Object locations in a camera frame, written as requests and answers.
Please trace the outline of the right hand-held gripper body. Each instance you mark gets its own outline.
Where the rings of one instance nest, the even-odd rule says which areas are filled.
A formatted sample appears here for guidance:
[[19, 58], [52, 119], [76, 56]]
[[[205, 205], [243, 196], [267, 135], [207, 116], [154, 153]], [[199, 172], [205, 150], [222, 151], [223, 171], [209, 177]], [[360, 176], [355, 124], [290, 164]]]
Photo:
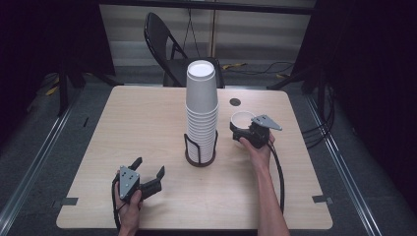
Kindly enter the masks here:
[[253, 147], [261, 148], [268, 143], [271, 129], [281, 131], [282, 127], [266, 114], [255, 116], [248, 129], [238, 128], [235, 132], [231, 131], [232, 139], [239, 142], [240, 138], [245, 138]]

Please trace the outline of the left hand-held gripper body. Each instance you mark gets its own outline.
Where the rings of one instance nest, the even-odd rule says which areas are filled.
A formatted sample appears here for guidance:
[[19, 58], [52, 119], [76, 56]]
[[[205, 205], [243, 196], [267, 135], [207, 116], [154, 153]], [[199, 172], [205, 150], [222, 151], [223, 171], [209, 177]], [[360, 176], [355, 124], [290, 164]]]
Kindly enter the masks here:
[[140, 190], [142, 199], [145, 200], [162, 190], [161, 180], [156, 177], [144, 184], [141, 183], [141, 175], [122, 165], [119, 168], [119, 197], [123, 202], [128, 202], [133, 194]]

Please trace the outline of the single white cup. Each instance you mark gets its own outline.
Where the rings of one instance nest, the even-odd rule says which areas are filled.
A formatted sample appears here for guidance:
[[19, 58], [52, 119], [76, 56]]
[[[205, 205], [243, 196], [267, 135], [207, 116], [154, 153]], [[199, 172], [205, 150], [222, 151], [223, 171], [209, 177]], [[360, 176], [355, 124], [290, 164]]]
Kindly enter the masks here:
[[230, 122], [239, 129], [248, 129], [254, 117], [255, 115], [250, 111], [238, 111], [231, 116]]

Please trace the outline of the black wire cup holder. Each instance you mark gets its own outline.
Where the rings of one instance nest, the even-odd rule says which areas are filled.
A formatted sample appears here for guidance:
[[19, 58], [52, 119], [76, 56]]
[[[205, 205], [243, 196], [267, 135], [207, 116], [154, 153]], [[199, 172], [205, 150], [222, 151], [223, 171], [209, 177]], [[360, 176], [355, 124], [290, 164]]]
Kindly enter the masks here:
[[[211, 152], [202, 152], [201, 146], [192, 141], [187, 134], [184, 135], [185, 142], [185, 158], [192, 165], [196, 167], [206, 167], [211, 165], [216, 158], [216, 145], [218, 140], [218, 132], [215, 132], [215, 138], [212, 142], [212, 151]], [[195, 150], [197, 159], [192, 158], [192, 149]]]

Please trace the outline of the stack of white paper cups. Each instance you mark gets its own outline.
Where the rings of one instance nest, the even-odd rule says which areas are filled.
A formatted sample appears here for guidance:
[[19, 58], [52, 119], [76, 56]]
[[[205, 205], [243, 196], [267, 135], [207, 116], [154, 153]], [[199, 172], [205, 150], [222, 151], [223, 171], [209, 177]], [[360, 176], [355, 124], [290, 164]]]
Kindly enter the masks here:
[[[211, 62], [197, 60], [188, 66], [185, 107], [186, 134], [201, 146], [203, 153], [211, 152], [218, 114], [215, 68]], [[192, 158], [197, 159], [194, 149]]]

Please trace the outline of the person's right hand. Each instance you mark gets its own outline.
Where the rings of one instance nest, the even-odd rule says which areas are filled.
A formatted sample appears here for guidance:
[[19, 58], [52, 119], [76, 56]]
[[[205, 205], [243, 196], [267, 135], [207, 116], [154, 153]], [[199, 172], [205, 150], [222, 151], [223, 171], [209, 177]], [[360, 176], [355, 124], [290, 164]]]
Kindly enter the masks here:
[[251, 163], [256, 172], [269, 171], [269, 161], [271, 150], [268, 146], [255, 148], [245, 138], [240, 138], [239, 143], [247, 150]]

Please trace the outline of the person's left hand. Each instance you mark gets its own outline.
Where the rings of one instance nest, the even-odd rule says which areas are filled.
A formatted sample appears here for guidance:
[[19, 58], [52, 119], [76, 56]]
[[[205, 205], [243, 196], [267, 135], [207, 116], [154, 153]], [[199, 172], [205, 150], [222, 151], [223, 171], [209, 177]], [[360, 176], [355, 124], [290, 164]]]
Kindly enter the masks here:
[[140, 210], [142, 207], [141, 197], [142, 192], [137, 190], [128, 203], [121, 201], [119, 197], [119, 182], [115, 182], [114, 198], [120, 220], [120, 229], [130, 228], [139, 230]]

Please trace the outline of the grey tape strip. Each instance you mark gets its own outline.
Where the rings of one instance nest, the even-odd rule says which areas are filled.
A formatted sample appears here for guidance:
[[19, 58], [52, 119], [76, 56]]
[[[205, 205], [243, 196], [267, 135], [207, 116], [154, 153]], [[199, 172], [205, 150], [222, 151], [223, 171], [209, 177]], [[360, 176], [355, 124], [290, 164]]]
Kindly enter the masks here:
[[318, 203], [326, 203], [327, 205], [332, 205], [333, 204], [333, 200], [332, 200], [331, 197], [327, 197], [327, 196], [323, 196], [323, 195], [312, 196], [312, 199], [313, 199], [313, 202], [315, 204], [318, 204]]
[[54, 201], [52, 207], [61, 207], [61, 206], [75, 206], [79, 198], [63, 198], [58, 201]]

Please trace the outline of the black metal stand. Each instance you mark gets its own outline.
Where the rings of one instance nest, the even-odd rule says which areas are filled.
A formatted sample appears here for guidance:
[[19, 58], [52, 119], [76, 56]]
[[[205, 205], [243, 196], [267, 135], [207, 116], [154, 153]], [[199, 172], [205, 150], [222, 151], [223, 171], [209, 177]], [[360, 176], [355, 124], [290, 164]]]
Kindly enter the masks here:
[[62, 116], [70, 106], [68, 83], [71, 83], [74, 89], [82, 89], [86, 85], [84, 74], [92, 74], [94, 77], [112, 87], [120, 86], [120, 83], [110, 79], [87, 62], [74, 57], [66, 58], [60, 63], [58, 71], [60, 97], [59, 116]]

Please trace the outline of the black folding chair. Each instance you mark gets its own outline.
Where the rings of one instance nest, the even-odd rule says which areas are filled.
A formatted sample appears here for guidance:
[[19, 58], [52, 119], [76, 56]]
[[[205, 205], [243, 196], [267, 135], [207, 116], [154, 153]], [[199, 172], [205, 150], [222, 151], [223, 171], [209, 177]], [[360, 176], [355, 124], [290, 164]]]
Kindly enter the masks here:
[[189, 57], [157, 14], [147, 14], [144, 37], [151, 55], [163, 69], [165, 87], [184, 88], [187, 84], [187, 68], [197, 60], [211, 62], [215, 68], [217, 87], [225, 87], [218, 60], [213, 57]]

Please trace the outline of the metal floor rail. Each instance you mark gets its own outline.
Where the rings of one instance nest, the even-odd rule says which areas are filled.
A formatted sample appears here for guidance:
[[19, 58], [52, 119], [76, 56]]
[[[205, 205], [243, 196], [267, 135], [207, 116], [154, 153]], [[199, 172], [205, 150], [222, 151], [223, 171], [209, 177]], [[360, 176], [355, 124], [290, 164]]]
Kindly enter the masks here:
[[358, 188], [356, 181], [354, 180], [353, 175], [350, 172], [350, 169], [348, 168], [343, 155], [330, 132], [328, 125], [325, 124], [325, 121], [319, 115], [319, 105], [310, 95], [306, 96], [306, 100], [315, 119], [315, 122], [319, 126], [319, 130], [321, 132], [322, 138], [324, 139], [328, 152], [368, 236], [383, 236], [383, 233], [376, 219], [374, 218], [369, 205], [365, 201], [360, 189]]
[[59, 139], [68, 118], [73, 111], [74, 105], [70, 104], [63, 113], [56, 119], [48, 136], [42, 143], [41, 148], [37, 152], [34, 160], [30, 164], [23, 179], [20, 181], [17, 189], [13, 192], [3, 209], [0, 211], [0, 235], [6, 235], [7, 231], [13, 225], [22, 205], [24, 204], [30, 189], [37, 179], [41, 169], [43, 168], [49, 154]]

